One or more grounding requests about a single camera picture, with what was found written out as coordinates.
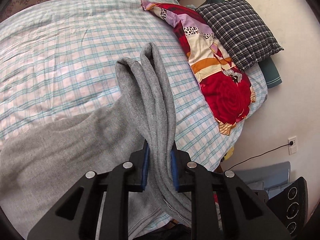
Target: red rose print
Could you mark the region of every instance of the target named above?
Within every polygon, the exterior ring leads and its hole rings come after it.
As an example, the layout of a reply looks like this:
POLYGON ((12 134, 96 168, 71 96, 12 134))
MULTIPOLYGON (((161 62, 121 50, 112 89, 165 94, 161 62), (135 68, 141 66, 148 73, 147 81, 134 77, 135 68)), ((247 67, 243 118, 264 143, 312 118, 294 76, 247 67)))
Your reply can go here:
POLYGON ((249 113, 253 90, 249 78, 236 67, 215 73, 200 83, 201 91, 215 119, 222 124, 220 132, 230 134, 236 122, 249 113))

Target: gray cloth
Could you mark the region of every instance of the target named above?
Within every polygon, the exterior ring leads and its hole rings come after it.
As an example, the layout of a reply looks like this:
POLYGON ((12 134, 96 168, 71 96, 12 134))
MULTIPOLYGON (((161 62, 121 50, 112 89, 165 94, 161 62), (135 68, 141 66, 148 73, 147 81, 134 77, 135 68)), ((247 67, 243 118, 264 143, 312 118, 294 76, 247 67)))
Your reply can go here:
POLYGON ((176 118, 169 80, 154 44, 142 49, 140 60, 116 63, 121 97, 113 106, 6 140, 0 153, 0 206, 24 238, 86 171, 111 171, 141 149, 144 138, 150 147, 148 187, 129 194, 129 238, 161 208, 190 222, 190 199, 175 192, 170 176, 176 118))

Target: black cable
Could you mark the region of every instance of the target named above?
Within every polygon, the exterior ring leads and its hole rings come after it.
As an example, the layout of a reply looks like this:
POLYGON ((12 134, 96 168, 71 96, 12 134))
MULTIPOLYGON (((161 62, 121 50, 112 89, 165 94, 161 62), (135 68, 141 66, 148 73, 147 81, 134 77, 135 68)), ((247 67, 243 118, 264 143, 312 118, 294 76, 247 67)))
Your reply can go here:
POLYGON ((231 170, 233 167, 235 167, 235 166, 237 166, 237 165, 239 165, 239 164, 241 164, 241 163, 244 163, 244 162, 246 162, 246 161, 248 161, 248 160, 251 160, 251 159, 256 158, 256 157, 260 157, 260 156, 262 156, 262 155, 265 155, 265 154, 267 154, 267 153, 269 153, 269 152, 275 151, 275 150, 277 150, 277 149, 279 149, 279 148, 281 148, 281 147, 288 146, 288 145, 293 145, 293 141, 290 141, 290 143, 288 143, 288 144, 281 145, 281 146, 279 146, 278 148, 275 148, 275 149, 273 149, 273 150, 267 151, 267 152, 265 152, 265 153, 263 153, 263 154, 260 154, 260 155, 258 155, 258 156, 251 157, 251 158, 249 158, 249 159, 247 159, 247 160, 245 160, 245 161, 243 161, 243 162, 240 162, 240 163, 238 163, 238 164, 236 164, 236 165, 233 165, 231 168, 227 169, 227 171, 231 170))

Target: white checkered sheet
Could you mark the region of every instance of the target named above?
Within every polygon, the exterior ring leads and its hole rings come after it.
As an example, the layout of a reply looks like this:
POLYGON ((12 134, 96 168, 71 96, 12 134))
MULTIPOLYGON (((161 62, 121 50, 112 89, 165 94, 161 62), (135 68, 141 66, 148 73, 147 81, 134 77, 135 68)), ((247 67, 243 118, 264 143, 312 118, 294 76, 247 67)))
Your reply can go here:
MULTIPOLYGON (((177 147, 214 170, 244 121, 230 136, 219 133, 172 27, 144 11, 140 0, 52 0, 0 23, 0 149, 5 139, 31 128, 112 105, 120 96, 116 60, 139 60, 147 42, 158 46, 169 76, 177 147)), ((256 93, 250 116, 267 86, 258 65, 246 73, 256 93)), ((169 220, 163 213, 139 235, 169 220)))

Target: white wall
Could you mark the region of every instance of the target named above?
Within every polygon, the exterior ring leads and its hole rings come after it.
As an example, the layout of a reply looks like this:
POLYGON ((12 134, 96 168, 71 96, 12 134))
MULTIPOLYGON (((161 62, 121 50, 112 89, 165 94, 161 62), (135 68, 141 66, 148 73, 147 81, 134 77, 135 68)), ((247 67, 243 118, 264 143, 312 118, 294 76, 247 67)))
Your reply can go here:
MULTIPOLYGON (((181 0, 199 6, 205 0, 181 0)), ((223 169, 298 138, 298 153, 288 147, 252 159, 235 169, 290 161, 291 181, 307 180, 309 213, 320 199, 320 25, 305 0, 247 0, 284 51, 272 56, 283 83, 248 120, 223 169)))

